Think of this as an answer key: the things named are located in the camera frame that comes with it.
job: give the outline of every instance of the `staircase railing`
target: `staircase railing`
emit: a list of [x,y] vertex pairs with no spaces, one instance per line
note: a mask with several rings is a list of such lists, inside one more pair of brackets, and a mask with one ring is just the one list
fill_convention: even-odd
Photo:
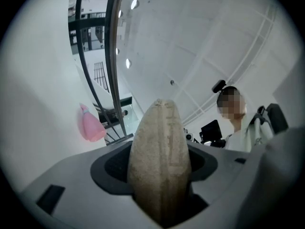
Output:
[[94,79],[95,81],[100,84],[107,92],[109,92],[107,79],[104,70],[103,62],[95,63],[94,64]]
[[[108,0],[107,2],[107,10],[106,10],[106,16],[105,18],[87,18],[82,19],[81,18],[81,0],[76,0],[76,9],[75,9],[75,21],[69,22],[69,31],[75,30],[76,31],[76,39],[77,39],[77,47],[78,52],[81,60],[81,66],[84,71],[84,75],[86,77],[86,81],[88,83],[88,86],[92,92],[92,95],[98,105],[98,108],[100,109],[101,114],[105,117],[108,126],[107,128],[112,128],[112,130],[115,132],[115,134],[118,136],[118,139],[114,139],[109,133],[107,135],[113,139],[113,142],[110,142],[108,140],[107,144],[117,143],[124,141],[133,135],[127,135],[124,125],[124,120],[122,117],[122,109],[121,109],[121,103],[120,103],[120,95],[119,95],[119,89],[118,89],[118,81],[117,81],[117,71],[116,71],[116,32],[117,32],[117,26],[118,26],[118,10],[121,4],[121,0]],[[106,89],[107,91],[111,92],[112,94],[112,100],[114,109],[117,115],[117,118],[119,120],[120,126],[122,128],[122,132],[124,137],[120,137],[117,131],[114,128],[114,123],[111,123],[109,117],[107,116],[97,94],[93,87],[92,80],[90,78],[85,55],[84,55],[84,49],[82,44],[82,35],[81,30],[84,28],[90,28],[94,26],[104,26],[104,42],[105,42],[105,60],[106,60],[106,67],[107,67],[107,74],[108,74],[108,82],[109,87],[107,85],[105,72],[103,69],[103,75],[104,80],[106,82]]]

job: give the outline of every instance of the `black hair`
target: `black hair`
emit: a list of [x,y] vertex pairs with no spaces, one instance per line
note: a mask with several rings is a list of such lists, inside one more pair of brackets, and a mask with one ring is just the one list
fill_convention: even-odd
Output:
[[216,101],[216,104],[217,104],[218,108],[221,108],[223,106],[222,103],[224,101],[224,96],[231,95],[232,91],[233,92],[237,92],[238,94],[240,94],[239,90],[236,87],[234,87],[234,86],[225,87],[224,89],[222,89],[220,91],[220,94],[218,95],[218,98],[217,98],[217,101]]

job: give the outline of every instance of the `black monitor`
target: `black monitor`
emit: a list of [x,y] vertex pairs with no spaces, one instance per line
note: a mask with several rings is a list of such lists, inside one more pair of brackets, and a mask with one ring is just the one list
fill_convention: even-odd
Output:
[[221,135],[220,127],[218,125],[217,120],[213,120],[209,124],[205,125],[204,127],[201,127],[202,134],[200,135],[202,137],[202,141],[208,142],[208,141],[218,141],[223,136]]

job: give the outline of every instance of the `balcony railing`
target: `balcony railing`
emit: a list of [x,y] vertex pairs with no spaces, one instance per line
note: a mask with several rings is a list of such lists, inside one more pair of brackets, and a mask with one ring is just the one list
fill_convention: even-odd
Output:
[[[122,109],[120,103],[120,96],[118,90],[117,71],[116,71],[116,30],[118,26],[117,13],[121,0],[108,0],[106,13],[91,13],[81,15],[81,0],[76,0],[75,16],[69,18],[69,36],[71,42],[72,53],[78,53],[81,60],[81,66],[83,68],[84,75],[86,77],[89,88],[97,103],[97,109],[100,114],[104,116],[106,120],[106,129],[112,129],[117,135],[114,138],[107,133],[113,141],[106,140],[108,144],[121,142],[127,140],[133,135],[127,135],[122,116]],[[97,40],[92,40],[92,33],[97,37]],[[112,123],[107,110],[105,110],[101,104],[102,99],[99,99],[96,91],[93,87],[92,80],[90,78],[84,52],[97,49],[93,47],[93,42],[98,41],[101,48],[105,48],[105,61],[107,67],[108,80],[106,79],[103,63],[95,64],[94,80],[96,80],[105,90],[111,92],[115,113],[117,116],[117,123]],[[121,126],[121,130],[117,129],[118,124]]]

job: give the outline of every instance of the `curved metal handrail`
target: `curved metal handrail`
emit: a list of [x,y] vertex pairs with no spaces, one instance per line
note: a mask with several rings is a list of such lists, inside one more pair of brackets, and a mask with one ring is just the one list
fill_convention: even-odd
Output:
[[[80,20],[81,19],[81,0],[76,0],[75,19],[76,20]],[[87,69],[87,64],[86,64],[86,60],[85,60],[84,50],[83,50],[83,47],[82,47],[81,30],[76,30],[76,39],[77,39],[77,47],[78,47],[78,51],[79,51],[79,56],[80,56],[80,60],[81,60],[81,66],[82,66],[82,69],[84,71],[87,83],[88,83],[88,85],[90,87],[90,90],[92,92],[92,95],[93,95],[97,105],[101,109],[101,112],[102,112],[103,116],[105,116],[106,121],[108,122],[108,124],[111,125],[111,122],[110,122],[106,112],[104,111],[104,109],[102,107],[102,104],[101,104],[101,102],[100,102],[100,100],[99,100],[99,98],[98,98],[98,96],[96,94],[96,91],[95,91],[95,89],[93,87],[93,84],[92,84],[92,81],[91,81],[91,78],[90,78],[90,75],[89,75],[89,72],[88,72],[88,69]],[[116,132],[116,130],[113,128],[113,126],[112,126],[112,129],[116,133],[116,135],[120,138],[119,134]]]
[[113,105],[118,116],[124,136],[126,135],[125,125],[122,117],[122,109],[118,87],[116,70],[116,36],[118,28],[118,14],[122,0],[108,0],[105,17],[105,59],[108,74],[109,87],[112,94]]

